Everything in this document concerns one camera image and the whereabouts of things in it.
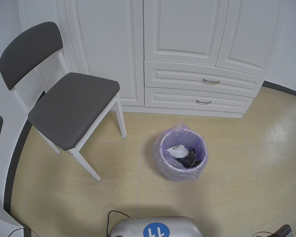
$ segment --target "drawer handle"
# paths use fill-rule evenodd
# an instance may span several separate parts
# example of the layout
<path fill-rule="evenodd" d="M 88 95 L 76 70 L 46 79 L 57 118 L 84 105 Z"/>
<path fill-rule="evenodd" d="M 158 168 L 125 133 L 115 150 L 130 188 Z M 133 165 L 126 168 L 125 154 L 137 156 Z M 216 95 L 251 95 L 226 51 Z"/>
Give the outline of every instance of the drawer handle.
<path fill-rule="evenodd" d="M 196 100 L 197 103 L 201 103 L 201 104 L 210 104 L 212 103 L 212 101 L 209 101 L 209 102 L 202 102 L 202 101 L 199 101 L 199 100 Z"/>
<path fill-rule="evenodd" d="M 205 78 L 203 79 L 203 81 L 205 81 L 205 82 L 209 82 L 209 83 L 215 83 L 215 84 L 220 83 L 220 81 L 209 81 L 209 80 L 206 80 Z"/>

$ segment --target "white drawer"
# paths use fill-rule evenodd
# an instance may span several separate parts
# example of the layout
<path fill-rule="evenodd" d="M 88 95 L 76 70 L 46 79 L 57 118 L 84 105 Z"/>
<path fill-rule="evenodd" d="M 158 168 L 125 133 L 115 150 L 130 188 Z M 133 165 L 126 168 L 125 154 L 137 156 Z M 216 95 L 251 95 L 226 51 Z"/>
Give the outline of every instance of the white drawer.
<path fill-rule="evenodd" d="M 145 87 L 146 107 L 245 113 L 252 101 L 252 97 L 225 93 Z"/>
<path fill-rule="evenodd" d="M 190 63 L 144 62 L 146 87 L 180 88 L 256 97 L 264 78 Z"/>

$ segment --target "chair frame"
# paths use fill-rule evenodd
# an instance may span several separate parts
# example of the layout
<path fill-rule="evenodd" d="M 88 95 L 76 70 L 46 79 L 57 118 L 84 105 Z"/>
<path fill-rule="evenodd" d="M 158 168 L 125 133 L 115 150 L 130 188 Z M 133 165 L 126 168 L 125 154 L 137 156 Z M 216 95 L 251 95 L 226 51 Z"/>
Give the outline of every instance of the chair frame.
<path fill-rule="evenodd" d="M 62 70 L 64 74 L 68 74 L 70 71 L 67 67 L 66 61 L 64 59 L 62 50 L 58 50 L 55 52 L 57 54 L 59 63 L 62 67 Z M 24 101 L 21 99 L 20 95 L 16 91 L 15 87 L 11 89 L 13 95 L 17 99 L 17 102 L 20 104 L 22 107 L 23 111 L 28 115 L 30 112 L 27 106 L 25 105 Z M 122 113 L 122 108 L 121 108 L 121 102 L 120 102 L 120 97 L 119 93 L 117 93 L 113 99 L 110 101 L 110 103 L 107 105 L 107 107 L 101 112 L 101 114 L 97 117 L 97 119 L 94 121 L 94 123 L 90 126 L 86 134 L 82 137 L 82 139 L 77 143 L 77 145 L 69 149 L 68 151 L 72 154 L 72 156 L 98 181 L 101 180 L 101 177 L 94 171 L 94 169 L 87 163 L 87 161 L 83 158 L 83 156 L 79 153 L 80 149 L 84 145 L 84 143 L 87 141 L 87 139 L 90 137 L 90 135 L 93 133 L 93 131 L 96 129 L 96 127 L 99 125 L 99 123 L 102 121 L 102 119 L 105 117 L 105 115 L 109 112 L 109 110 L 112 108 L 112 106 L 115 105 L 115 111 L 119 123 L 119 128 L 120 132 L 123 138 L 127 137 L 126 133 L 126 127 L 124 124 L 124 119 L 123 119 L 123 113 Z M 59 154 L 60 150 L 56 147 L 56 145 L 50 141 L 47 137 L 45 137 L 41 132 L 39 132 L 41 136 L 46 140 L 46 142 L 52 147 L 52 149 Z"/>

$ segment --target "floor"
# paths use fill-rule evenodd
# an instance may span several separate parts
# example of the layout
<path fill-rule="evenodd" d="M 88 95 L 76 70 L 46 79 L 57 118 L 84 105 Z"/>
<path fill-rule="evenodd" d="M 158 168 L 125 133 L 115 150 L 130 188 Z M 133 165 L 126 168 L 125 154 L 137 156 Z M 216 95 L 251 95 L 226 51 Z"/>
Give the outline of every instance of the floor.
<path fill-rule="evenodd" d="M 182 215 L 210 236 L 296 231 L 296 97 L 262 88 L 242 119 L 109 112 L 81 149 L 100 182 L 58 155 L 32 127 L 17 168 L 12 213 L 42 236 L 106 236 L 107 214 Z M 183 121 L 207 142 L 197 180 L 166 179 L 151 158 L 161 132 Z M 113 213 L 112 227 L 124 216 Z"/>

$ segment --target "purple trash bag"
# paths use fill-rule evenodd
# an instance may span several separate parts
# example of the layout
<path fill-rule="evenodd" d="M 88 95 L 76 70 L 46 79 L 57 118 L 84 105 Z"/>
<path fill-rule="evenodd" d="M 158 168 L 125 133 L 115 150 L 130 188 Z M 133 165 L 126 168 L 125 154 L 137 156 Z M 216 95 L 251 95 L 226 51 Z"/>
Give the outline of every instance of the purple trash bag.
<path fill-rule="evenodd" d="M 187 149 L 194 148 L 196 159 L 201 163 L 192 169 L 186 169 L 176 161 L 166 149 L 179 144 Z M 153 144 L 152 157 L 160 172 L 172 181 L 197 179 L 207 164 L 207 144 L 201 135 L 190 130 L 183 122 L 178 122 L 165 130 Z"/>

